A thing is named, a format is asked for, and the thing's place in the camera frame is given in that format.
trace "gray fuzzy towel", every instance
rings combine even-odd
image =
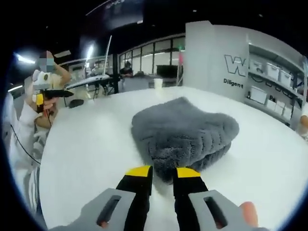
[[[172,170],[205,169],[219,160],[239,133],[236,120],[207,113],[181,97],[138,112],[131,129],[137,147],[157,175],[172,183]]]

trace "white shelf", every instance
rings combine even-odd
[[[289,69],[292,72],[298,73],[300,72],[300,77],[304,77],[304,69],[300,67],[298,64],[292,62],[286,57],[283,57],[279,55],[278,53],[274,51],[270,51],[267,49],[264,49],[262,47],[256,46],[254,44],[249,44],[249,52],[252,54],[256,54],[258,56],[262,56],[264,58],[267,58],[269,60],[272,60],[276,62],[277,64]]]
[[[303,96],[301,94],[298,94],[294,89],[292,89],[291,87],[287,87],[286,85],[282,84],[281,82],[263,74],[263,73],[260,73],[260,72],[257,72],[257,71],[253,71],[253,70],[248,70],[248,72],[253,75],[253,76],[256,76],[256,77],[260,77],[264,80],[266,80],[267,82],[270,82],[272,84],[274,84],[275,86],[281,88],[282,90],[285,90],[287,91],[288,93],[296,96],[297,98],[303,100]]]
[[[255,109],[258,109],[268,115],[270,115],[271,117],[274,117],[275,119],[279,120],[280,122],[282,123],[285,123],[285,124],[289,124],[290,123],[290,120],[288,120],[287,118],[283,117],[282,115],[276,113],[275,111],[267,108],[264,104],[261,104],[259,102],[256,102],[256,101],[253,101],[251,99],[248,99],[245,97],[244,99],[244,103],[248,106],[251,106]]]

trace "dark ceiling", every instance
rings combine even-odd
[[[43,50],[50,50],[54,54],[70,50],[72,55],[56,59],[56,62],[62,63],[84,58],[85,45],[93,40],[100,47],[101,53],[98,55],[103,55],[110,34],[113,35],[110,53],[120,53],[151,39],[185,32],[186,22],[209,20],[212,24],[262,31],[288,43],[303,55],[308,54],[304,11],[300,12],[298,5],[292,7],[289,4],[282,8],[266,0],[245,4],[145,0],[142,24],[123,26],[107,32],[100,28],[97,18],[91,14],[86,16],[103,2],[53,1],[49,6],[38,5],[36,2],[20,3],[17,15],[26,20],[21,20],[19,26],[16,26],[15,51],[26,51],[30,56],[36,56]],[[9,72],[10,81],[20,82],[32,72],[31,66],[21,68],[13,65]]]

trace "white cup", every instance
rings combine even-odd
[[[155,78],[154,79],[154,88],[155,89],[162,89],[163,88],[163,79],[162,78]]]

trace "white round table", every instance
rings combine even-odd
[[[142,109],[186,96],[207,112],[233,116],[240,133],[229,152],[201,172],[208,188],[240,205],[255,203],[259,225],[279,228],[296,208],[308,180],[308,145],[267,114],[225,97],[186,87],[131,91],[61,109],[49,133],[39,190],[48,228],[67,225],[82,207],[126,171],[143,165],[130,134]],[[154,182],[145,231],[177,231],[172,186]]]

